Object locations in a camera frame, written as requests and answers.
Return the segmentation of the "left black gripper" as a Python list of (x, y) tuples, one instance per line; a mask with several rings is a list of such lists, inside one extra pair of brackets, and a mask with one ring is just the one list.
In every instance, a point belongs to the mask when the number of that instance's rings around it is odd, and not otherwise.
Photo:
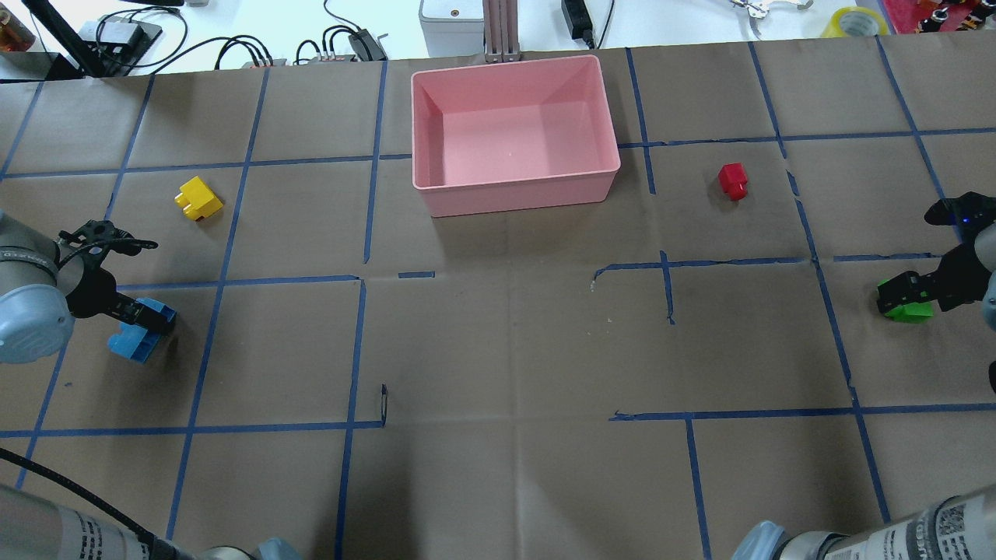
[(171, 334), (177, 312), (150, 298), (135, 300), (117, 291), (117, 280), (103, 269), (110, 252), (135, 257), (143, 250), (159, 247), (156, 241), (139, 239), (110, 220), (89, 220), (74, 233), (62, 230), (56, 240), (57, 269), (68, 276), (68, 309), (75, 318), (108, 315), (123, 324), (142, 327), (152, 334)]

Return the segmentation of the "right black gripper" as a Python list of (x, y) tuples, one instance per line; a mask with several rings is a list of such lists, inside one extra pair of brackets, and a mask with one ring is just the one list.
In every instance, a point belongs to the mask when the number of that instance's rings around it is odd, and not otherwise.
[(994, 273), (994, 206), (993, 196), (977, 192), (933, 203), (924, 221), (954, 226), (961, 242), (943, 256), (935, 272), (904, 271), (877, 284), (879, 314), (933, 315), (934, 301), (943, 312), (983, 301)]

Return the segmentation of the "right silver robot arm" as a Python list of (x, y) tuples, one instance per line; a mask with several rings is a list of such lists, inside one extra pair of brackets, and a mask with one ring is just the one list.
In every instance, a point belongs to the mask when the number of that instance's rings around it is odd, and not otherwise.
[[(942, 256), (937, 269), (921, 275), (904, 271), (876, 287), (879, 314), (893, 321), (922, 320), (933, 304), (949, 311), (978, 303), (994, 326), (995, 201), (968, 191), (942, 198), (924, 221), (952, 226), (960, 244)], [(891, 524), (857, 535), (811, 531), (790, 536), (771, 521), (755, 525), (734, 552), (736, 559), (992, 559), (994, 487), (957, 495)]]

